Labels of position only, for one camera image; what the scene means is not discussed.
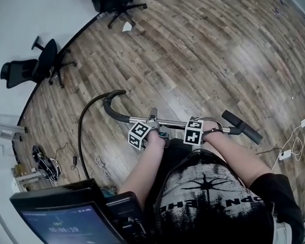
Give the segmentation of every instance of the chair base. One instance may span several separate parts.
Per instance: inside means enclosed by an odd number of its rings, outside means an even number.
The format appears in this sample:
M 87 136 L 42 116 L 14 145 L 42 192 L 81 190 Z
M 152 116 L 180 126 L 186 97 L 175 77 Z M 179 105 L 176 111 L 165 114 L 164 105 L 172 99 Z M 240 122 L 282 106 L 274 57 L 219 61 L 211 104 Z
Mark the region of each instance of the chair base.
M 75 67 L 77 66 L 76 62 L 62 63 L 66 53 L 70 53 L 70 50 L 69 49 L 65 50 L 60 57 L 57 57 L 57 59 L 55 61 L 55 64 L 52 67 L 52 73 L 51 73 L 50 78 L 49 78 L 49 85 L 53 85 L 52 80 L 55 76 L 57 76 L 58 80 L 59 80 L 60 87 L 64 88 L 65 85 L 62 83 L 62 80 L 61 80 L 61 71 L 60 71 L 61 68 L 64 67 L 64 66 L 67 66 L 67 65 L 71 65 L 71 64 L 73 64 L 73 66 L 75 66 Z
M 116 14 L 113 16 L 112 20 L 108 23 L 107 27 L 109 29 L 112 29 L 112 23 L 122 14 L 124 13 L 126 17 L 128 18 L 128 21 L 132 26 L 135 26 L 135 21 L 132 19 L 132 17 L 128 14 L 127 10 L 132 9 L 132 8 L 137 8 L 137 7 L 143 7 L 143 9 L 146 9 L 148 6 L 147 4 L 136 4 L 136 5 L 130 5 L 130 6 L 122 6 L 120 7 Z

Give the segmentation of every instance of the person's left hand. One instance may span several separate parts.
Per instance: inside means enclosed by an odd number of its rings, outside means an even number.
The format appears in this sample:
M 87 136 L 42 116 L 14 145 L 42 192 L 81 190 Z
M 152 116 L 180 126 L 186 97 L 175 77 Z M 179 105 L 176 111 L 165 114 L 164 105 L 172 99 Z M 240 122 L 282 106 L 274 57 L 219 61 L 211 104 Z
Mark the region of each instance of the person's left hand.
M 160 138 L 157 131 L 151 130 L 147 136 L 148 145 L 161 146 L 164 147 L 166 141 L 163 138 Z

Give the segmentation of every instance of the electronic device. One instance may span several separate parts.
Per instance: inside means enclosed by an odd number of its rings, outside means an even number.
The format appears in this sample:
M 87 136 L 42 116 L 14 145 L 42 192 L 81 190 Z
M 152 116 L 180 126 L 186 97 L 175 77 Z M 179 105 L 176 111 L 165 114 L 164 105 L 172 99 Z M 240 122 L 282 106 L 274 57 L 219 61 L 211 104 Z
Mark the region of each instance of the electronic device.
M 105 198 L 94 179 L 16 193 L 10 201 L 46 244 L 137 243 L 148 234 L 135 194 Z

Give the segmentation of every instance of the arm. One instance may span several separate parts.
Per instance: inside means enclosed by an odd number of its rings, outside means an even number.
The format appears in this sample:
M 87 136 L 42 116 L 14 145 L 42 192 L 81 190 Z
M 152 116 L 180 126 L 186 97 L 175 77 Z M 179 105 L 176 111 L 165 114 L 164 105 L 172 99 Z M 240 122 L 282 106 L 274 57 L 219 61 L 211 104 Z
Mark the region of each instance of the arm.
M 156 131 L 150 131 L 148 134 L 148 146 L 135 168 L 121 186 L 119 194 L 134 192 L 140 204 L 144 207 L 163 157 L 164 146 L 165 140 L 160 138 Z
M 218 125 L 213 121 L 204 122 L 204 131 L 212 128 L 218 128 Z M 204 136 L 203 140 L 210 143 L 223 156 L 230 168 L 248 188 L 261 175 L 271 173 L 271 169 L 251 150 L 237 144 L 221 132 L 210 133 Z

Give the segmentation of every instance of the white paper scrap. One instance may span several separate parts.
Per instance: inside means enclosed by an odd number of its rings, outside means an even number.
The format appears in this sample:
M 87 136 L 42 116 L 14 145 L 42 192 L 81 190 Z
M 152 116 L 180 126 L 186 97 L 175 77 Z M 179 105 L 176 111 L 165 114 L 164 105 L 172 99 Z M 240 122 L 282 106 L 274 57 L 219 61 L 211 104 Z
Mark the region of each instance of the white paper scrap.
M 126 22 L 123 26 L 123 30 L 122 32 L 127 32 L 127 31 L 131 31 L 132 25 L 130 25 L 129 22 Z

